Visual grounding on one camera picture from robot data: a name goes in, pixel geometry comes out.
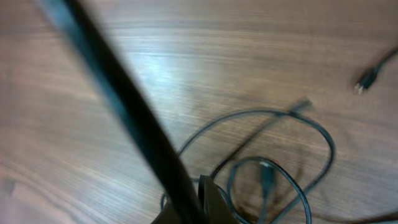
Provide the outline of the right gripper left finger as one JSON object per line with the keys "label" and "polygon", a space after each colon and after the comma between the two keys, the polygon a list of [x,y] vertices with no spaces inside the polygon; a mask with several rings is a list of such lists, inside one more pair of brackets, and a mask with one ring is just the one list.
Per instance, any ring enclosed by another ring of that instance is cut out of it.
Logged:
{"label": "right gripper left finger", "polygon": [[151,224],[182,224],[180,216],[170,203],[166,203]]}

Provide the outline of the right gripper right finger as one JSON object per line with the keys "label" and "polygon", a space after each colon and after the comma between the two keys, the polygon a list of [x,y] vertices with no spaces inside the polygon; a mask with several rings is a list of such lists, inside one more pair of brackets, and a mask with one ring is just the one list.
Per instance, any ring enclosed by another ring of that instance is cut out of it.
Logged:
{"label": "right gripper right finger", "polygon": [[201,175],[198,181],[198,198],[209,224],[238,224],[213,179]]}

